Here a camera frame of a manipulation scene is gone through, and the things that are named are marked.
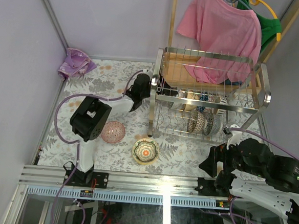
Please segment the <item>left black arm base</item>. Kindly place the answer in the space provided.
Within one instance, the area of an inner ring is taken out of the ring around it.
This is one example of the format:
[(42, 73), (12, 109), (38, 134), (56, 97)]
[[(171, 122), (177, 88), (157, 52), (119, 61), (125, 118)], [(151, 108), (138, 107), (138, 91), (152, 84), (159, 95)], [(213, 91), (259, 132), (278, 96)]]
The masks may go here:
[(108, 185), (109, 174), (107, 172), (97, 172), (94, 171), (92, 167), (87, 172), (82, 172), (75, 168), (75, 165), (68, 161), (63, 165), (65, 170), (64, 182), (69, 178), (72, 171), (74, 171), (72, 177), (67, 182), (67, 186), (77, 186), (77, 187), (91, 187), (105, 189)]

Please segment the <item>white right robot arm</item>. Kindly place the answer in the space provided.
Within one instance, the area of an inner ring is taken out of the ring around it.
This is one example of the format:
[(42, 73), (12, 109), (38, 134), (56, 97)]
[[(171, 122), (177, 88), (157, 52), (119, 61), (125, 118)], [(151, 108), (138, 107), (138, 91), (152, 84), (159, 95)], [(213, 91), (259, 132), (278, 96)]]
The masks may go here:
[(209, 191), (219, 196), (245, 198), (281, 217), (299, 224), (299, 161), (276, 155), (253, 138), (238, 145), (210, 148), (200, 169), (215, 181)]

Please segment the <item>striped white bowl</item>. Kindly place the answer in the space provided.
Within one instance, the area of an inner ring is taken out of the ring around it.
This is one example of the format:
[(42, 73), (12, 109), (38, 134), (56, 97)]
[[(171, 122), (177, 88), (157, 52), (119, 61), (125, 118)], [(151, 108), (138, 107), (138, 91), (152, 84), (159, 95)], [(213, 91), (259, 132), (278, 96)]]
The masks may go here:
[(222, 109), (221, 106), (228, 104), (226, 98), (225, 97), (221, 97), (221, 96), (216, 96), (215, 97), (215, 103), (217, 103), (219, 105), (219, 108), (214, 108), (213, 111), (212, 111), (212, 113), (214, 115), (222, 116), (226, 112), (226, 110)]

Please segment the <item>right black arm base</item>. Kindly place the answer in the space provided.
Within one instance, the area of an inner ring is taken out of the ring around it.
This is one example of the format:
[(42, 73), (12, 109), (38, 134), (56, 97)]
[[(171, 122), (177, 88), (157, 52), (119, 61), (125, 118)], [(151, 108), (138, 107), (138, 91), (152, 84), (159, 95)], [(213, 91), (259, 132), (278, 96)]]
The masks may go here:
[(225, 180), (210, 180), (199, 177), (197, 179), (197, 187), (195, 190), (201, 196), (222, 196), (222, 197), (229, 197), (230, 196), (230, 188), (232, 181), (225, 181)]

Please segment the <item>steel two-tier dish rack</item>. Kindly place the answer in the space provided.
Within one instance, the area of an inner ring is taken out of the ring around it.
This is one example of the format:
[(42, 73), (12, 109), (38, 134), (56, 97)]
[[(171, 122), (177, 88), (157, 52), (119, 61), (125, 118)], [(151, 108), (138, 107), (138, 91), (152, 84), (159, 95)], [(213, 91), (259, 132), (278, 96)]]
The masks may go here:
[[(156, 64), (153, 71), (153, 75), (157, 77), (157, 81), (159, 81), (160, 78), (163, 78), (160, 72), (160, 67), (162, 65), (162, 58), (165, 51), (167, 51), (167, 48), (159, 49), (156, 57)], [(264, 82), (267, 84), (263, 87), (263, 89), (257, 93), (255, 90), (247, 90), (247, 85), (251, 78), (255, 76), (255, 71), (257, 69), (255, 68), (256, 65), (259, 63), (253, 63), (250, 58), (247, 57), (236, 57), (236, 56), (229, 56), (228, 54), (218, 54), (218, 53), (212, 53), (212, 52), (203, 52), (199, 50), (191, 50), (191, 49), (182, 49), (182, 48), (172, 48), (172, 53), (181, 53), (183, 56), (191, 55), (191, 56), (198, 56), (199, 59), (201, 57), (206, 58), (217, 58), (221, 60), (234, 60), (235, 62), (242, 62), (247, 63), (250, 65), (250, 73), (247, 76), (246, 80), (244, 82), (231, 82), (230, 80), (225, 80), (221, 85), (234, 85), (239, 86), (241, 85), (242, 88), (239, 88), (237, 90), (235, 89), (227, 89), (227, 90), (220, 90), (215, 89), (214, 91), (210, 88), (193, 88), (193, 89), (187, 89), (182, 87), (176, 87), (179, 94), (177, 96), (169, 96), (169, 97), (175, 97), (175, 98), (183, 98), (188, 99), (190, 101), (190, 104), (187, 103), (181, 103), (180, 101), (170, 101), (167, 102), (165, 105), (168, 108), (173, 109), (181, 109), (183, 111), (188, 111), (191, 115), (191, 113), (194, 110), (197, 110), (200, 113), (203, 113), (204, 115), (208, 112), (213, 111), (214, 108), (219, 108), (219, 105), (215, 103), (215, 97), (221, 96), (225, 97), (228, 104), (221, 106), (222, 109), (225, 109), (226, 112), (220, 116), (221, 117), (221, 130), (223, 126), (225, 125), (231, 125), (236, 124), (242, 129), (247, 129), (252, 126), (252, 124), (256, 123), (263, 111), (267, 108), (271, 101), (271, 90), (270, 90), (270, 84), (269, 84), (269, 78), (268, 78), (268, 72), (267, 72), (267, 66), (263, 63), (260, 65), (263, 76), (265, 76)], [(196, 66), (198, 60), (196, 60), (194, 63), (184, 63), (184, 67), (186, 66)], [(157, 94), (157, 87), (151, 88), (151, 91), (154, 91)]]

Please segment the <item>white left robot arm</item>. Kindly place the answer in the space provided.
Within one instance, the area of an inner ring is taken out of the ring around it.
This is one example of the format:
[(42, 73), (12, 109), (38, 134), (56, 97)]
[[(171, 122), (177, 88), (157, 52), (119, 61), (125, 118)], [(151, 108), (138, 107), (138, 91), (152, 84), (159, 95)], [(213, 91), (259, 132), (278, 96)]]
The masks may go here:
[(158, 85), (155, 75), (138, 72), (131, 86), (126, 86), (122, 96), (105, 99), (86, 95), (76, 112), (70, 118), (73, 134), (78, 136), (76, 162), (72, 166), (72, 179), (86, 187), (92, 183), (94, 171), (93, 141), (107, 127), (111, 115), (136, 111), (144, 99), (151, 95), (151, 88)]

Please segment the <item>black white patterned bowl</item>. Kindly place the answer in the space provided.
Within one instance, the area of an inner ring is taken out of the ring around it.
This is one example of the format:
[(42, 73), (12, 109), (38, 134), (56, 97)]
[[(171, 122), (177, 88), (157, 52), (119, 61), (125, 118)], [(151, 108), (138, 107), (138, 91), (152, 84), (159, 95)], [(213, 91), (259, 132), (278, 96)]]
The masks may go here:
[(205, 114), (206, 124), (203, 127), (203, 134), (205, 136), (213, 136), (221, 130), (222, 122), (219, 115), (214, 115), (211, 112)]

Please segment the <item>brown lattice patterned bowl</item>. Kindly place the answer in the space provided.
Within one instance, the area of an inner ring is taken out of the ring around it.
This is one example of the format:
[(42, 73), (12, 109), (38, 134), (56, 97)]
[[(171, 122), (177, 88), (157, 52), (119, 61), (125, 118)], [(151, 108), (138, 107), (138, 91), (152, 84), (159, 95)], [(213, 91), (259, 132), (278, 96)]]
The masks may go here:
[(188, 120), (187, 131), (189, 133), (202, 133), (206, 125), (205, 116), (203, 113), (194, 110)]

